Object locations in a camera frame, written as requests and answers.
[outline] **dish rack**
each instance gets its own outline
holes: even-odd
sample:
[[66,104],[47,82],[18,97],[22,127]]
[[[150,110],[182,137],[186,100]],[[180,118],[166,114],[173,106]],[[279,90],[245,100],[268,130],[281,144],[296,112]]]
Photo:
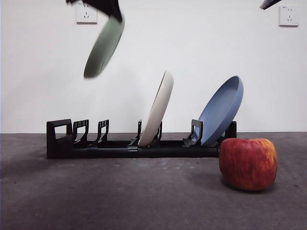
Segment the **dish rack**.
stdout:
[[[66,135],[56,138],[56,127],[66,126]],[[85,127],[85,133],[77,139],[78,129]],[[199,133],[197,138],[192,137],[194,128]],[[215,143],[203,147],[201,138],[203,134],[203,122],[192,120],[191,132],[182,140],[161,140],[162,122],[158,131],[147,147],[138,147],[141,136],[142,121],[138,122],[138,132],[131,140],[108,140],[109,120],[98,122],[98,133],[95,140],[88,140],[89,120],[76,121],[71,119],[47,122],[47,159],[72,159],[72,158],[218,158],[222,141],[227,138],[236,138],[236,122],[233,121],[224,135]]]

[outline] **plate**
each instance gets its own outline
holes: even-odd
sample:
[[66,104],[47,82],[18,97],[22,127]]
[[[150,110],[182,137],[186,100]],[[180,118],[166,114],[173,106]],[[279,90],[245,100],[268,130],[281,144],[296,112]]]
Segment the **plate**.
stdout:
[[170,74],[168,71],[165,71],[149,116],[147,118],[145,129],[141,133],[141,138],[138,143],[140,147],[148,146],[154,139],[154,136],[157,134],[169,99],[171,97],[173,85],[174,79],[172,74]]
[[[213,144],[229,127],[236,116],[243,98],[243,83],[238,76],[228,79],[213,95],[199,120],[203,122],[201,145]],[[199,128],[195,127],[193,140]]]
[[86,62],[84,77],[92,78],[99,75],[111,59],[125,27],[125,19],[122,22],[111,15],[98,36],[91,54]]

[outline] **apple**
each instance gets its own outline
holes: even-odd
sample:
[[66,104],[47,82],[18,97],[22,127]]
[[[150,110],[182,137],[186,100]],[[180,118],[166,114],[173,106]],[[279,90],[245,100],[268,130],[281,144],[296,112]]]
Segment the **apple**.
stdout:
[[263,138],[225,139],[219,154],[220,170],[227,182],[243,190],[260,191],[274,183],[277,153]]

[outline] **white plate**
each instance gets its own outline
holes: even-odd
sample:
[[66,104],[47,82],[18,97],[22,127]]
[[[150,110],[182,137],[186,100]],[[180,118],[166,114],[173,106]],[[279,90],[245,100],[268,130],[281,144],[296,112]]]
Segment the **white plate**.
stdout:
[[168,71],[165,71],[149,116],[147,118],[145,129],[141,134],[141,138],[138,144],[140,147],[148,146],[154,139],[154,136],[157,134],[160,123],[162,122],[164,113],[166,111],[169,98],[171,97],[173,85],[173,76]]

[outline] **white wall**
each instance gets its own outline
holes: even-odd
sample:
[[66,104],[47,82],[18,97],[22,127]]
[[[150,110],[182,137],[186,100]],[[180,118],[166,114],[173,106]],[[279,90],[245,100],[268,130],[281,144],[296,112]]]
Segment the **white wall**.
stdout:
[[300,26],[278,26],[262,0],[120,0],[126,27],[104,72],[86,80],[98,25],[76,25],[65,0],[3,0],[1,132],[44,133],[46,121],[110,119],[110,132],[146,120],[165,69],[175,78],[165,132],[189,131],[219,86],[245,85],[238,131],[307,131],[307,1]]

